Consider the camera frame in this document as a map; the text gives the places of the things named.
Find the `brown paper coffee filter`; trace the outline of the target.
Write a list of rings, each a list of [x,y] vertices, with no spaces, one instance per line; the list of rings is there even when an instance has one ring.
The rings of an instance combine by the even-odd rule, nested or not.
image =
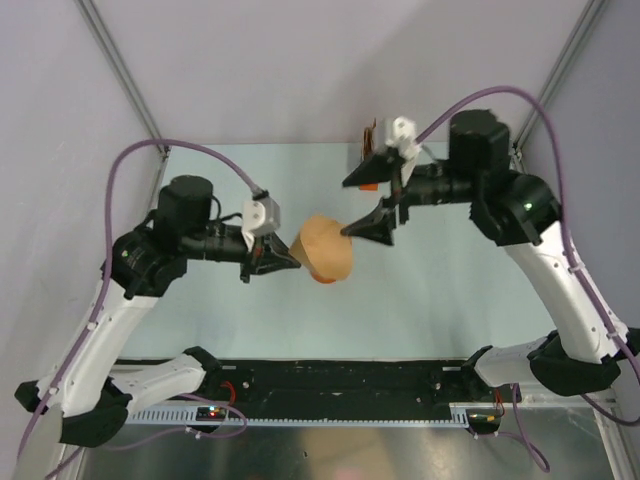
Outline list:
[[[289,253],[309,272],[343,281],[354,265],[352,240],[341,235],[343,227],[330,217],[314,215],[300,228]]]

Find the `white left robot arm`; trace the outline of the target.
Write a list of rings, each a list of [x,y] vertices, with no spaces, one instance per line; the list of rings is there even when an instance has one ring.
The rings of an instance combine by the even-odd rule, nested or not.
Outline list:
[[[189,261],[236,264],[244,283],[300,268],[276,233],[280,207],[267,191],[258,190],[244,203],[238,225],[229,217],[212,217],[219,204],[210,181],[178,176],[160,190],[144,221],[113,242],[94,304],[61,366],[21,383],[15,392],[31,413],[60,407],[60,443],[95,448],[154,404],[184,394],[208,400],[219,394],[222,366],[198,346],[132,374],[111,372],[137,325],[186,274]]]

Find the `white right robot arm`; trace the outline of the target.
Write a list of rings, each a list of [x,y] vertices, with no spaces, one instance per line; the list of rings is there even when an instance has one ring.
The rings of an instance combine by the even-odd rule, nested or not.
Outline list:
[[[587,272],[562,237],[561,204],[544,180],[511,168],[508,126],[489,110],[459,111],[449,122],[447,159],[418,164],[421,151],[414,123],[393,120],[382,145],[342,182],[387,183],[390,194],[342,235],[391,246],[410,208],[465,203],[471,222],[519,266],[555,325],[533,342],[478,350],[465,363],[464,393],[483,401],[514,383],[538,383],[565,397],[608,389],[625,354],[638,354],[639,331],[582,285]]]

